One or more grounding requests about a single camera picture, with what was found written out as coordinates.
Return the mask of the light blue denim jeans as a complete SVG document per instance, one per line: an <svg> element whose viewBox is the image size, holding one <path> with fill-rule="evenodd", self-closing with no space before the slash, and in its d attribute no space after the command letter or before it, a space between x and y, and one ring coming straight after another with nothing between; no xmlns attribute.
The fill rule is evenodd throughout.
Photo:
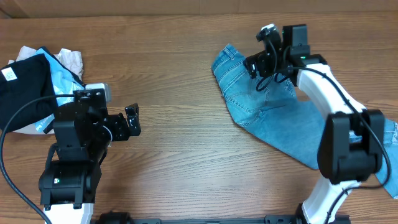
<svg viewBox="0 0 398 224"><path fill-rule="evenodd" d="M291 81L272 82L257 91L244 55L231 44L219 52L211 69L236 124L287 155L318 169L317 152L325 120L311 101L300 101Z"/></svg>

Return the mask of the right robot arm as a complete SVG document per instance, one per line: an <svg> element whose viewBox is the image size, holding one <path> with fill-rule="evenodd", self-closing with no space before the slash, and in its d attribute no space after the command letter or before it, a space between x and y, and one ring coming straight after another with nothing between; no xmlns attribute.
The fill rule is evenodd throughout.
<svg viewBox="0 0 398 224"><path fill-rule="evenodd" d="M261 28L256 39L264 50L244 60L251 78L283 75L302 90L325 119L317 161L321 176L294 215L268 215L265 223L350 223L336 213L353 190L377 173L391 169L384 146L384 115L367 110L333 76L320 54L311 54L305 24L274 24Z"/></svg>

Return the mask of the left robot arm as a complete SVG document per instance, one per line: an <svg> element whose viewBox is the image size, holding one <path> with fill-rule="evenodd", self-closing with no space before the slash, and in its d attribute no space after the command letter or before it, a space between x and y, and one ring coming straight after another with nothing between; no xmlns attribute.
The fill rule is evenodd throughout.
<svg viewBox="0 0 398 224"><path fill-rule="evenodd" d="M47 223L89 223L102 175L101 164L115 141L139 136L139 106L110 115L103 89L77 90L54 114L56 143L39 179Z"/></svg>

